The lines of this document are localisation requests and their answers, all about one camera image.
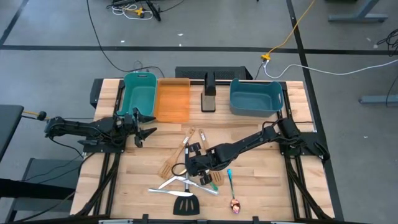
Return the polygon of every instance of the white cable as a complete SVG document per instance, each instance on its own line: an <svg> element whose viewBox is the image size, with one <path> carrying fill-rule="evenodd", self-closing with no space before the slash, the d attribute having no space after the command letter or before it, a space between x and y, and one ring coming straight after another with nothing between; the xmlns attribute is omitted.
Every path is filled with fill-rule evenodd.
<svg viewBox="0 0 398 224"><path fill-rule="evenodd" d="M262 63L262 64L263 64L263 67L264 67L264 73L265 73L269 78L278 79L278 78L280 78L282 75L284 75L284 73L285 73L290 67L293 67L293 66L302 67L302 68L307 68L307 69L309 69L309 70L313 70L313 71L321 72L321 73L325 73L325 74L330 74L330 75L351 75L351 74L354 74L354 73L357 73L357 72L365 71L365 70L367 70L367 69L379 68L379 67L383 67L383 66L386 66L386 65L390 65L390 64L392 64L392 63L396 63L396 62L398 62L398 59L397 59L397 60L393 60L393 61L388 62L388 63L384 63L384 64L382 64L382 65L370 66L370 67L362 68L362 69L359 69L359 70L356 70L356 71L352 71L352 72L347 72L347 73L326 72L326 71L318 70L318 69L315 69L315 68L306 67L306 66L303 66L303 65L291 64L291 65L289 65L288 67L286 67L285 70L284 70L279 76L277 76L277 77L272 77L272 76L268 75L268 73L267 73L267 65L268 65L268 63L269 63L269 60L267 60L265 64L264 64L264 63Z"/></svg>
<svg viewBox="0 0 398 224"><path fill-rule="evenodd" d="M130 5L127 5L126 7L112 7L112 13L117 15L117 16L124 15L124 17L126 17L128 19L135 19L135 20L149 20L149 19L152 19L154 17L154 15L153 15L153 13L151 11L142 12L142 13L147 13L147 12L150 13L151 14L150 18L129 17L126 14L126 11L128 11L128 10L125 10L125 9L136 10L136 9L138 9L138 7L135 4L130 4Z"/></svg>

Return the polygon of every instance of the floor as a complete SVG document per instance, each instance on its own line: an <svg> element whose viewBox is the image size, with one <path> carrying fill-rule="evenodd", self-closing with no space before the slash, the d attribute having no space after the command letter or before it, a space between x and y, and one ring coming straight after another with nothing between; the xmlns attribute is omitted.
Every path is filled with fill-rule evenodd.
<svg viewBox="0 0 398 224"><path fill-rule="evenodd" d="M26 110L44 110L49 116L92 117L89 93L94 78L122 77L96 50L96 39L87 15L86 1L0 0L0 34L6 30L20 5L27 2L5 43L0 42L0 103L23 105ZM255 74L260 48L280 44L291 31L285 1L186 0L162 14L162 22L127 20L115 16L106 6L109 0L89 0L91 14L103 46L175 47L174 51L107 52L122 69L135 60L154 65L167 77L176 66L240 66ZM156 1L162 9L179 0ZM304 49L337 50L330 55L306 54L309 66L333 72L348 72L386 63L389 58L375 43L396 29L398 2L385 0L374 12L387 13L380 24L335 24L332 13L353 12L363 3L317 1L299 25ZM303 14L310 0L293 0L296 16ZM77 46L74 49L59 46ZM224 47L220 51L196 52L178 47ZM247 47L231 50L228 47ZM272 54L269 73L278 75L291 63L300 64L296 40L287 49ZM364 55L346 55L345 50L364 50ZM333 161L338 193L345 220L366 223L395 223L398 207L398 123L397 108L363 106L362 95L385 95L398 74L398 65L367 70L356 75L333 76L311 72L312 81ZM260 73L259 79L269 79ZM304 80L299 68L289 70L281 80ZM0 177L21 179L29 158L69 159L74 151L44 138L45 123L23 119L0 163ZM61 142L81 147L79 138L65 136ZM0 200L0 223L11 200ZM61 217L64 213L49 213Z"/></svg>

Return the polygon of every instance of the wooden fork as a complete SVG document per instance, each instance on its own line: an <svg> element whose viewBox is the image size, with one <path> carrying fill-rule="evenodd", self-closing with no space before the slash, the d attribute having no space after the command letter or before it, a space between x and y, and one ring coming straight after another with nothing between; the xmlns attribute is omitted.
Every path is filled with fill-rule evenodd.
<svg viewBox="0 0 398 224"><path fill-rule="evenodd" d="M177 163L178 156L180 155L182 149L185 149L185 144L189 141L189 139L192 137L192 134L195 132L195 128L191 127L185 134L184 140L180 143L178 148L175 150L174 154L168 158L163 166L159 169L157 175L165 180L170 179L172 173L172 167L174 164Z"/></svg>

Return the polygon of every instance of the black spatula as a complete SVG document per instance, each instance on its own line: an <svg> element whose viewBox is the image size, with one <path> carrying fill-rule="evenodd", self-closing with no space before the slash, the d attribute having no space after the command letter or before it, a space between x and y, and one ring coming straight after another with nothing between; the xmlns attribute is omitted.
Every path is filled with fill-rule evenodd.
<svg viewBox="0 0 398 224"><path fill-rule="evenodd" d="M185 147L185 162L188 161L189 150ZM189 178L188 172L185 174L185 178ZM185 184L185 192L189 192L189 185ZM189 197L178 196L174 202L174 215L199 215L199 200L195 195Z"/></svg>

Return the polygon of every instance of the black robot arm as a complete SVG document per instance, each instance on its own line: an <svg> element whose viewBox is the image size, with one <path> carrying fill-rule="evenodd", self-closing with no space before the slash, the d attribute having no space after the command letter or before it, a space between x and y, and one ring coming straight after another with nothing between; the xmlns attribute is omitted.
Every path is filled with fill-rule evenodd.
<svg viewBox="0 0 398 224"><path fill-rule="evenodd" d="M138 109L134 108L133 114L126 114L124 117L113 115L91 123L67 121L61 117L52 118L47 121L44 132L45 137L50 139L71 134L88 137L88 140L79 141L83 145L102 143L114 147L124 147L127 137L135 134L136 146L142 147L142 140L156 131L156 128L143 130L139 124L152 120L155 120L155 117L141 115Z"/></svg>
<svg viewBox="0 0 398 224"><path fill-rule="evenodd" d="M202 175L206 170L219 171L226 168L240 153L258 147L268 142L279 142L295 144L299 141L300 131L297 129L292 119L283 118L273 122L272 125L264 127L258 133L252 134L235 143L223 143L206 150L205 155L197 153L196 156L189 158L186 164L190 175ZM280 132L275 131L278 125Z"/></svg>

